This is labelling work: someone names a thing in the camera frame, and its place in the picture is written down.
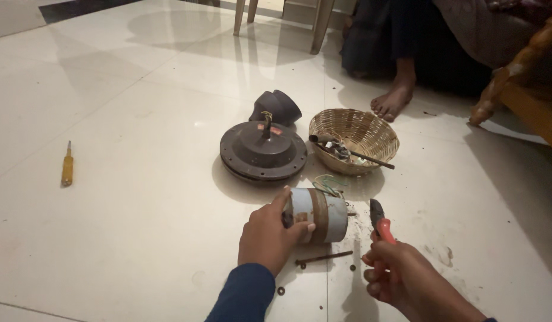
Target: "yellow screwdriver handle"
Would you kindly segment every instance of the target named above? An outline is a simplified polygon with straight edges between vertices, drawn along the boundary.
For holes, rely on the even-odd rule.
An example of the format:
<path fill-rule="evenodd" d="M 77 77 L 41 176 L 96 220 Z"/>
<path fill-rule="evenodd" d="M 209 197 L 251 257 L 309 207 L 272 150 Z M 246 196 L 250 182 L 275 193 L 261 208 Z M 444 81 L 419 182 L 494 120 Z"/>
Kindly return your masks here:
<path fill-rule="evenodd" d="M 61 173 L 61 185 L 69 187 L 73 183 L 73 157 L 71 156 L 71 141 L 67 146 L 67 155 L 63 159 L 63 172 Z"/>

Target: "woven bamboo basket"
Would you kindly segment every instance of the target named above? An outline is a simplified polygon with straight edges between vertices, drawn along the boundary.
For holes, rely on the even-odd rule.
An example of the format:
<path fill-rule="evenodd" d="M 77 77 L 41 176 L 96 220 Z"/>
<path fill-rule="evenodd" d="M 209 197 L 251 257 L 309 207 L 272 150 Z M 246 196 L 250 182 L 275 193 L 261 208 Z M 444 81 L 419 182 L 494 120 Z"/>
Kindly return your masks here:
<path fill-rule="evenodd" d="M 387 122 L 373 113 L 355 109 L 326 109 L 310 121 L 309 132 L 310 135 L 331 134 L 341 139 L 349 150 L 384 162 L 391 160 L 399 149 L 397 135 Z M 380 166 L 371 161 L 348 163 L 315 146 L 316 143 L 312 144 L 315 155 L 330 169 L 342 174 L 362 175 Z M 354 156 L 351 159 L 361 161 Z"/>

